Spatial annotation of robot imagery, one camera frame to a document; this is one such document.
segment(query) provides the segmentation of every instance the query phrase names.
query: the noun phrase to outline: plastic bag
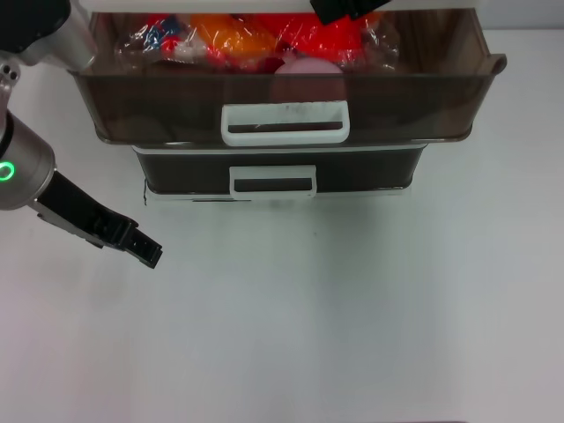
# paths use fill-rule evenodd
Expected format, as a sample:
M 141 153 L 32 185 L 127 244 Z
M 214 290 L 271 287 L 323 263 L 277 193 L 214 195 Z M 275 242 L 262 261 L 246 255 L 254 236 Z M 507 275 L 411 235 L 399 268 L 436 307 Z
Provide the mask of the plastic bag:
M 314 13 L 153 14 L 145 15 L 145 24 L 115 50 L 131 68 L 170 61 L 273 73 L 285 63 L 314 57 L 344 70 L 393 69 L 397 43 L 381 33 L 381 20 L 377 12 L 328 26 Z

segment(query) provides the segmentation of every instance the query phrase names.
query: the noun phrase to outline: lower drawer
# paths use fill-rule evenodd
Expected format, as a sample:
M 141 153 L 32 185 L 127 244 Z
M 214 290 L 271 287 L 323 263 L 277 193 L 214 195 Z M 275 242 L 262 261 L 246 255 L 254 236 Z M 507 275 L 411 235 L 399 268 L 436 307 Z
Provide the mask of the lower drawer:
M 233 150 L 196 154 L 139 147 L 134 150 L 148 187 L 156 194 L 275 199 L 406 188 L 424 148 L 410 145 L 360 152 Z

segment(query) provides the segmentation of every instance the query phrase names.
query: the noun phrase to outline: white drawer handle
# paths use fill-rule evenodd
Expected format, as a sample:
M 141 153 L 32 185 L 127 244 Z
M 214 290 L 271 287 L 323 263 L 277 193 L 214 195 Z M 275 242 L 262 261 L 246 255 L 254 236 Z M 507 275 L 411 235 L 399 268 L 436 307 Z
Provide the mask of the white drawer handle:
M 300 200 L 315 197 L 315 166 L 230 167 L 234 200 Z
M 346 101 L 226 104 L 221 136 L 232 147 L 339 144 L 351 130 Z

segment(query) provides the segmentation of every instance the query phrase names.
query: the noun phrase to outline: brown translucent drawer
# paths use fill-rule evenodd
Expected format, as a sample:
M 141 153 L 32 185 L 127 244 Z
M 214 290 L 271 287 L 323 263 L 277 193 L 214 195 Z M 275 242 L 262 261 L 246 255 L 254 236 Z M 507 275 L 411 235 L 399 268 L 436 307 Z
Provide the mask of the brown translucent drawer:
M 112 144 L 228 149 L 221 133 L 225 105 L 342 100 L 350 118 L 342 146 L 460 140 L 507 63 L 490 54 L 475 11 L 467 9 L 387 13 L 400 40 L 393 71 L 226 74 L 164 63 L 131 71 L 114 50 L 132 16 L 94 14 L 99 56 L 74 74 L 98 135 Z
M 424 145 L 362 149 L 296 149 L 291 152 L 215 152 L 134 147 L 148 188 L 156 194 L 223 196 L 229 194 L 234 167 L 315 167 L 317 192 L 403 189 Z

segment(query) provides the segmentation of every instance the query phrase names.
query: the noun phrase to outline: white table surface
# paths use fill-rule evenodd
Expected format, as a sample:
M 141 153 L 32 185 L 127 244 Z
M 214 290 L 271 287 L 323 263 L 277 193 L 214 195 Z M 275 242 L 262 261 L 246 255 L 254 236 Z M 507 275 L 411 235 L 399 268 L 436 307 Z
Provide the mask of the white table surface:
M 143 13 L 312 12 L 309 0 L 79 0 L 88 11 Z M 383 11 L 478 8 L 485 0 L 391 0 Z
M 305 204 L 144 207 L 72 78 L 26 70 L 13 113 L 164 255 L 0 214 L 0 421 L 563 421 L 564 31 L 486 37 L 468 140 L 402 196 Z

